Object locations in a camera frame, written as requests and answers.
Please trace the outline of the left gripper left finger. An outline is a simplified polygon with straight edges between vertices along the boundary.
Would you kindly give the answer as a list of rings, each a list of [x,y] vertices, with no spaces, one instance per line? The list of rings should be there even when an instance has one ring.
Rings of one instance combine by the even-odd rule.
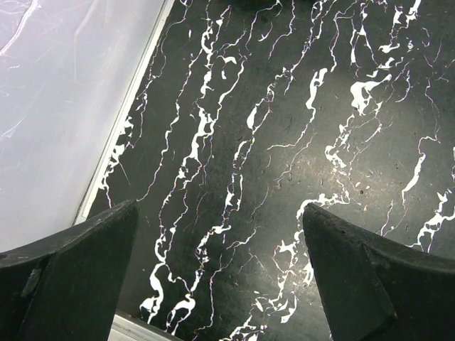
[[[126,200],[1,253],[1,339],[107,340],[138,226]]]

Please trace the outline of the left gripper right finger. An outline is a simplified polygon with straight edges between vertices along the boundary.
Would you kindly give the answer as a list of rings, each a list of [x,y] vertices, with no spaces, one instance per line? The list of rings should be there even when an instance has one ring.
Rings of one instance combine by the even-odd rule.
[[[454,260],[411,249],[310,203],[305,243],[334,340],[453,340]]]

